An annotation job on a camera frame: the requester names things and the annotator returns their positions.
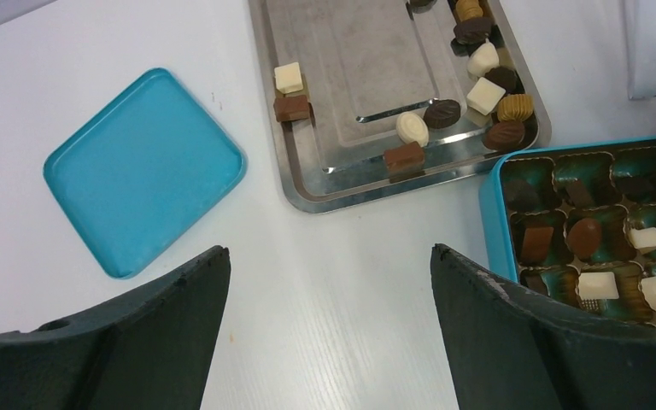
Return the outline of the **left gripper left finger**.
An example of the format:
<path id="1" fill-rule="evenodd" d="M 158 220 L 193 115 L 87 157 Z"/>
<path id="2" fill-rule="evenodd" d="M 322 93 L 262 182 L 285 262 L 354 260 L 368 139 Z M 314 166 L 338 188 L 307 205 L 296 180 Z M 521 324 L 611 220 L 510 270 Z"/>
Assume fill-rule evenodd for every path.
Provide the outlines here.
<path id="1" fill-rule="evenodd" d="M 231 278 L 215 246 L 34 331 L 0 334 L 0 409 L 198 409 Z"/>

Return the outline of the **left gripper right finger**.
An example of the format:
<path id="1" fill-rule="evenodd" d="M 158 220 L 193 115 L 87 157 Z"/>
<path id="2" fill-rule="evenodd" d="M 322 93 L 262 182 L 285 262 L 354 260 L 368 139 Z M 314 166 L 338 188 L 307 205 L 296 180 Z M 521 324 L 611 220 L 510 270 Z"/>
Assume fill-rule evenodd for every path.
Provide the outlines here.
<path id="1" fill-rule="evenodd" d="M 656 409 L 656 329 L 586 313 L 434 246 L 430 278 L 463 409 Z"/>

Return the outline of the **teal chocolate box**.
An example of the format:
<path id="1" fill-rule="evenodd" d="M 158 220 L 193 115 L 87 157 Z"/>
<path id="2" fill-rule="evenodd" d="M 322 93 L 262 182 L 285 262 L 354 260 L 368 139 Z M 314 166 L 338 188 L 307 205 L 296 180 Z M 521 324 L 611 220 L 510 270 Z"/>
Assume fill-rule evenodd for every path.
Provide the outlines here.
<path id="1" fill-rule="evenodd" d="M 656 328 L 656 137 L 509 155 L 479 206 L 492 272 Z"/>

